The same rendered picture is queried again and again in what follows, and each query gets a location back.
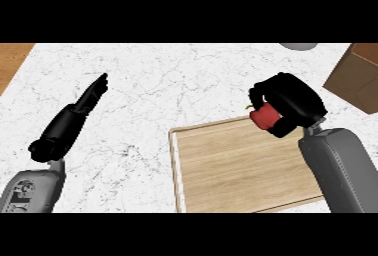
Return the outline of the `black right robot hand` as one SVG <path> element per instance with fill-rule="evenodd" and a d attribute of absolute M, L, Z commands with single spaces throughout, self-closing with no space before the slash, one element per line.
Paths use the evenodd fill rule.
<path fill-rule="evenodd" d="M 255 110 L 268 103 L 281 115 L 267 128 L 277 138 L 283 138 L 298 126 L 311 127 L 327 113 L 317 93 L 290 73 L 278 72 L 256 82 L 247 97 Z"/>

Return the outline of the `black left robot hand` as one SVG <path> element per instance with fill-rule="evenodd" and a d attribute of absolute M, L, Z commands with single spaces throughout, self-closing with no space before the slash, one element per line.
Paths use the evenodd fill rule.
<path fill-rule="evenodd" d="M 39 139 L 27 151 L 30 159 L 39 163 L 57 161 L 67 153 L 81 132 L 87 116 L 94 109 L 103 93 L 107 90 L 107 74 L 103 73 L 87 87 L 79 99 L 67 104 L 50 121 Z"/>

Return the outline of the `red bell pepper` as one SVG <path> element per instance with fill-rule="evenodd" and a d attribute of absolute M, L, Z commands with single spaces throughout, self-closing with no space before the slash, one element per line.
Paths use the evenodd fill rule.
<path fill-rule="evenodd" d="M 264 102 L 259 109 L 249 112 L 249 119 L 261 130 L 267 130 L 280 119 L 280 114 L 271 105 Z"/>

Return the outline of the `brown cardboard box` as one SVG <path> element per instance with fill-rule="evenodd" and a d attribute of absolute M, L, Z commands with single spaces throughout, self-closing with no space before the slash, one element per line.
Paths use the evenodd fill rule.
<path fill-rule="evenodd" d="M 366 114 L 378 113 L 378 43 L 352 43 L 323 88 Z"/>

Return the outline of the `pale wooden tray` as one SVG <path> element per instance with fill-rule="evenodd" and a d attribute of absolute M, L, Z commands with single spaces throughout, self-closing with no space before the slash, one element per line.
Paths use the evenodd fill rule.
<path fill-rule="evenodd" d="M 273 212 L 323 199 L 295 129 L 277 139 L 246 117 L 169 130 L 180 213 Z"/>

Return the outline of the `grey round object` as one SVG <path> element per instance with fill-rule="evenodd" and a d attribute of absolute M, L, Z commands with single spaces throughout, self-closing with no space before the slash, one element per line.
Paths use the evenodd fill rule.
<path fill-rule="evenodd" d="M 317 46 L 317 43 L 278 43 L 278 44 L 281 45 L 281 47 L 293 51 L 307 51 Z"/>

